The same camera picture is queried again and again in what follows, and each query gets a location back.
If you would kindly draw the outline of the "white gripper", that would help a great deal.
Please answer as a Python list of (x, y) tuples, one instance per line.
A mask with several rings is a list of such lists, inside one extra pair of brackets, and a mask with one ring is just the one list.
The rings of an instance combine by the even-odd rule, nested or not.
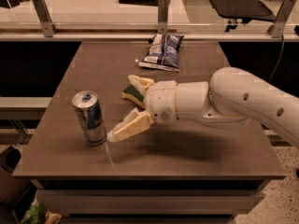
[(107, 134), (109, 142), (120, 142), (131, 136), (143, 133), (153, 124), (172, 123), (177, 120), (175, 101), (177, 82), (159, 81), (151, 78), (129, 75), (130, 85), (133, 85), (143, 96), (147, 111), (131, 110), (122, 122), (117, 124)]

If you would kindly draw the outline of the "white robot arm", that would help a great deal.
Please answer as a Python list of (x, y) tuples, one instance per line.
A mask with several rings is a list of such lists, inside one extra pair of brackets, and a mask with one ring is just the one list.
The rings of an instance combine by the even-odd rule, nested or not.
[(133, 109), (108, 134), (119, 142), (143, 133), (154, 123), (193, 120), (207, 127), (235, 129), (254, 119), (299, 148), (299, 98), (235, 67), (216, 71), (208, 82), (155, 82), (130, 75), (145, 109)]

